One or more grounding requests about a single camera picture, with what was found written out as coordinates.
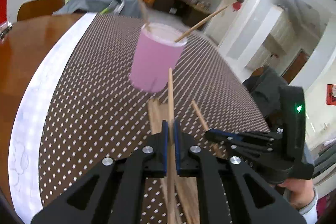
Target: brown door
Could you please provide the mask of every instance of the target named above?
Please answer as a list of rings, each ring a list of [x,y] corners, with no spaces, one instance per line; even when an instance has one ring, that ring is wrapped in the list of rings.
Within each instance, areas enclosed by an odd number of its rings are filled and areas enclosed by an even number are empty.
[[[282,75],[282,77],[286,80],[286,82],[289,84],[295,76],[299,73],[299,71],[302,69],[302,67],[305,65],[309,58],[309,55],[306,54],[303,50],[301,50],[292,64],[287,68],[285,73]]]

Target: brown dotted tablecloth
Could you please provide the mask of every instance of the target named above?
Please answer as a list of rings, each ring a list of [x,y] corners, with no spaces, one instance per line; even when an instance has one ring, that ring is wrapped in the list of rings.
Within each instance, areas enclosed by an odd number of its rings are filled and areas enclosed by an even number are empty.
[[[43,206],[104,157],[122,159],[140,149],[151,133],[147,102],[156,97],[165,103],[167,89],[149,94],[128,80],[142,25],[139,19],[97,15],[73,51],[43,128],[39,158]],[[190,106],[193,99],[209,127],[268,131],[253,99],[208,40],[188,37],[173,78],[175,118],[204,149],[210,144]],[[185,219],[182,209],[180,214]],[[146,180],[141,219],[167,223],[160,180]]]

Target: door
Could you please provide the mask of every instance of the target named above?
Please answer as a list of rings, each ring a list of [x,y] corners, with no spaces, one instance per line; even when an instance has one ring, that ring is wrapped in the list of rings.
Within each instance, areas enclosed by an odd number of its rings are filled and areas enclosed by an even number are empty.
[[[226,5],[230,5],[235,1],[236,0],[222,0],[216,10],[221,9]],[[209,22],[205,33],[215,40],[217,44],[219,44],[237,14],[238,11],[233,11],[232,6],[228,7],[225,11],[214,17]]]
[[[285,73],[282,75],[282,77],[286,80],[288,84],[300,72],[308,59],[309,55],[301,49],[292,64],[285,70]]]

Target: red decoration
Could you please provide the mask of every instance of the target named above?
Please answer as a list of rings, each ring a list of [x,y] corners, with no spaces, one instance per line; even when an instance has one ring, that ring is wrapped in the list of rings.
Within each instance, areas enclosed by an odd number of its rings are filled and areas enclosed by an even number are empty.
[[[239,1],[232,4],[232,8],[233,8],[234,12],[240,10],[241,7],[242,7],[242,4]]]
[[[327,105],[336,106],[336,85],[327,85]]]
[[[0,24],[7,21],[7,0],[0,0]]]

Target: wooden chair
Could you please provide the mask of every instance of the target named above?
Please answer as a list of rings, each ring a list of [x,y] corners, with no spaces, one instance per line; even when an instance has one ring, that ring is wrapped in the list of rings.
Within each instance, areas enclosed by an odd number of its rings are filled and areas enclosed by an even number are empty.
[[[23,3],[17,13],[17,21],[52,15],[65,5],[65,0],[33,0]]]

